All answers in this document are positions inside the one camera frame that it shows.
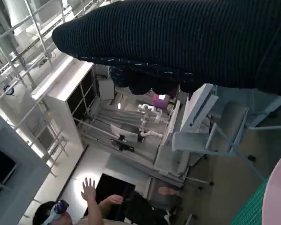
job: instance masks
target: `hand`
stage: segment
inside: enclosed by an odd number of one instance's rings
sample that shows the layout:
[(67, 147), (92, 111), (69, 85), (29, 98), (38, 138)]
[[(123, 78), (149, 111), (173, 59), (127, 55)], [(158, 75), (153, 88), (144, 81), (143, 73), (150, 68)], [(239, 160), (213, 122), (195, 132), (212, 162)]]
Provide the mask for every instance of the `hand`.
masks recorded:
[(111, 205), (121, 205), (123, 200), (123, 197), (119, 195), (110, 195), (106, 198), (106, 201)]
[(92, 185), (92, 179), (85, 178), (85, 181), (82, 183), (83, 186), (83, 192), (81, 192), (81, 196), (85, 201), (87, 201), (89, 198), (95, 199), (96, 197), (96, 189), (95, 189), (95, 181), (93, 181)]

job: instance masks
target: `person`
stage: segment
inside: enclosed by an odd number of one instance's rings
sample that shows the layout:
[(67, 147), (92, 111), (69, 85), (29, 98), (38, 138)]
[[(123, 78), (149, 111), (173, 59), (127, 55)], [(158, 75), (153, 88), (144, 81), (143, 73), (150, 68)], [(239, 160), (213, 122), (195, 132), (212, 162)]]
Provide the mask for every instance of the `person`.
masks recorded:
[[(81, 192), (82, 198), (88, 204), (89, 214), (87, 217), (82, 218), (78, 221), (77, 225), (126, 225), (127, 223), (119, 221), (110, 221), (103, 219), (106, 216), (112, 205), (121, 205), (123, 203), (123, 197), (119, 195), (111, 195), (97, 204), (96, 190), (95, 190), (95, 181), (92, 182), (91, 179), (85, 178), (85, 181), (82, 183), (83, 192)], [(52, 209), (56, 206), (56, 202), (50, 201), (41, 204), (34, 217), (33, 225), (72, 225), (71, 216), (67, 211), (64, 211), (62, 214), (57, 217), (51, 217)]]

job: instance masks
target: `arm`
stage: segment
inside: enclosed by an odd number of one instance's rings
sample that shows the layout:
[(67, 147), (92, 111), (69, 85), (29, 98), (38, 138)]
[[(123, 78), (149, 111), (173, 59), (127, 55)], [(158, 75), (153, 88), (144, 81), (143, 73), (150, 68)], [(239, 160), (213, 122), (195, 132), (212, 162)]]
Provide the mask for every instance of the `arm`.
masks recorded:
[(110, 195), (99, 203), (99, 209), (103, 217), (105, 218), (108, 215), (112, 205), (121, 205), (122, 203), (123, 203), (122, 196)]
[(93, 185), (91, 185), (91, 179), (89, 179), (89, 183), (88, 183), (88, 179), (85, 178), (85, 182), (83, 182), (82, 186), (83, 186), (83, 192), (81, 192), (81, 195), (83, 199), (88, 203), (89, 225), (104, 225), (101, 211), (99, 209), (97, 202), (95, 201), (95, 197), (96, 197), (95, 181), (93, 181)]
[(88, 202), (88, 210), (89, 210), (89, 214), (88, 214), (89, 225), (103, 225), (104, 223), (103, 223), (102, 214), (95, 199), (89, 196), (87, 202)]

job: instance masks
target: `computer monitor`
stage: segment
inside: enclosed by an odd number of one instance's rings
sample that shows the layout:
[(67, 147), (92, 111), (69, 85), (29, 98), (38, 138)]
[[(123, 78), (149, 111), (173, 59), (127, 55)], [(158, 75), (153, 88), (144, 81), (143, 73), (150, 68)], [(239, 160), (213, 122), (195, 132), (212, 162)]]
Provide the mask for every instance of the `computer monitor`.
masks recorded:
[(138, 134), (126, 130), (122, 130), (112, 124), (111, 124), (111, 132), (117, 137), (120, 137), (120, 135), (124, 136), (125, 137), (124, 140), (128, 142), (137, 143), (138, 141)]

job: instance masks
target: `gray carpet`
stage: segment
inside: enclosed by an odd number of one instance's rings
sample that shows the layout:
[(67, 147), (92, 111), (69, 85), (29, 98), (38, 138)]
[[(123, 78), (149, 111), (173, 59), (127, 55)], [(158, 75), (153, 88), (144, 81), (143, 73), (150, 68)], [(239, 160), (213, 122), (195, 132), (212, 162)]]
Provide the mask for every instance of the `gray carpet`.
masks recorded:
[[(275, 118), (261, 126), (281, 125), (281, 107)], [(281, 130), (246, 131), (240, 144), (244, 155), (255, 155), (256, 168), (268, 177), (281, 158)], [(173, 225), (183, 225), (190, 213), (196, 214), (196, 225), (228, 225), (237, 211), (261, 184), (261, 180), (240, 158), (209, 157), (200, 160), (188, 176), (212, 180), (212, 188), (198, 190), (198, 183), (187, 181), (182, 191), (182, 208)]]

